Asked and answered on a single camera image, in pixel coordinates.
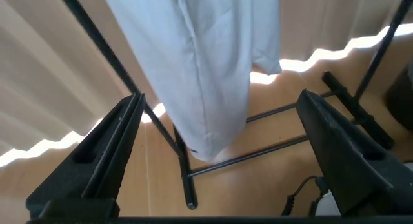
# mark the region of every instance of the sunlight strip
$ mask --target sunlight strip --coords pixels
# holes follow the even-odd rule
[[[282,59],[279,61],[281,68],[283,70],[290,70],[295,72],[305,72],[311,67],[313,67],[317,61],[319,60],[338,60],[347,57],[348,54],[352,49],[355,48],[370,48],[378,44],[386,35],[389,26],[386,26],[382,29],[376,36],[368,36],[368,37],[358,37],[351,39],[344,50],[325,50],[325,49],[317,49],[311,55],[311,57],[306,61],[300,60],[289,60],[289,59]],[[413,33],[413,23],[410,24],[402,24],[399,25],[396,33],[394,34],[395,37],[403,36],[407,34]],[[274,82],[276,79],[276,75],[265,75],[259,72],[251,72],[250,75],[250,82],[257,83],[262,85],[269,85]],[[165,107],[162,103],[156,105],[154,108],[154,113],[157,117],[161,117],[166,112]],[[96,122],[93,128],[95,128],[101,121]],[[141,121],[143,123],[151,122],[148,114],[143,114]],[[80,136],[78,133],[71,131],[67,134],[61,141],[49,141],[49,140],[42,140],[38,144],[34,145],[30,150],[16,150],[12,149],[9,150],[7,153],[0,156],[0,167],[3,167],[16,159],[28,159],[32,157],[40,156],[42,153],[46,152],[48,149],[64,149],[68,148],[75,143],[80,143],[85,136]]]

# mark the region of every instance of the brown floor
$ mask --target brown floor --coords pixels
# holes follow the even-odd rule
[[[413,53],[413,37],[398,39],[378,68],[361,104],[395,139],[393,153],[402,161],[413,159],[410,149],[413,135],[388,113],[382,96]],[[328,91],[321,81],[330,70],[354,93],[372,56],[371,50],[354,50],[339,61],[321,61],[307,72],[283,72],[271,85],[252,85],[249,114],[254,115],[293,103],[307,88]],[[335,97],[327,99],[345,116],[352,116]],[[161,118],[171,131],[167,116]],[[249,123],[231,147],[224,149],[215,162],[305,134],[296,111],[289,110]],[[28,219],[26,197],[61,162],[71,149],[50,150],[34,159],[16,161],[0,169],[0,220],[22,223]],[[192,168],[206,165],[191,158]],[[141,125],[123,184],[118,196],[122,216],[276,216],[286,196],[310,175],[321,175],[308,142],[284,148],[237,165],[195,177],[199,206],[187,209],[183,196],[179,165],[173,151],[153,124]],[[313,182],[296,198],[295,215],[306,215],[318,189]]]

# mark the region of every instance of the white garment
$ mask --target white garment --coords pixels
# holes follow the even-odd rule
[[[245,126],[252,63],[281,72],[278,0],[107,1],[188,148],[211,160]]]

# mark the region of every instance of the curtain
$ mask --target curtain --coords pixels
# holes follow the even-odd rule
[[[401,0],[280,0],[281,58],[376,35]],[[152,107],[159,103],[105,0],[80,0]],[[0,0],[0,156],[84,136],[129,91],[61,0]]]

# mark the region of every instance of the beige curtain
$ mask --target beige curtain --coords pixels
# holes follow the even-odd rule
[[[280,0],[281,58],[376,35],[401,0]],[[80,0],[152,106],[159,101],[105,0]],[[61,0],[0,0],[0,155],[85,135],[129,91]]]

